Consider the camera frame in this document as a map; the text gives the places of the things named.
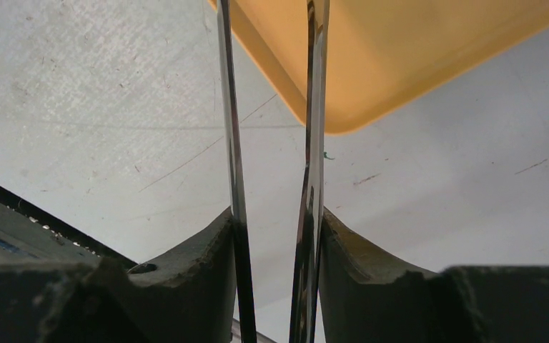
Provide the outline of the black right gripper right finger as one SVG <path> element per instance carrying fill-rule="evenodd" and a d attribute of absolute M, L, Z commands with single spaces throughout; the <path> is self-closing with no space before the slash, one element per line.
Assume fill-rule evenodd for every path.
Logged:
<path fill-rule="evenodd" d="M 448 275 L 322 221 L 319 292 L 327 342 L 482 342 Z"/>

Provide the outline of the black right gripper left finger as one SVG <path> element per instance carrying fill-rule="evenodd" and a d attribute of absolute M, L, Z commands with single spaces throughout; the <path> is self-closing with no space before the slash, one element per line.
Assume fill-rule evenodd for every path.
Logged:
<path fill-rule="evenodd" d="M 104 291 L 145 342 L 228 342 L 236 294 L 232 213 L 136 274 L 103 259 L 85 285 Z"/>

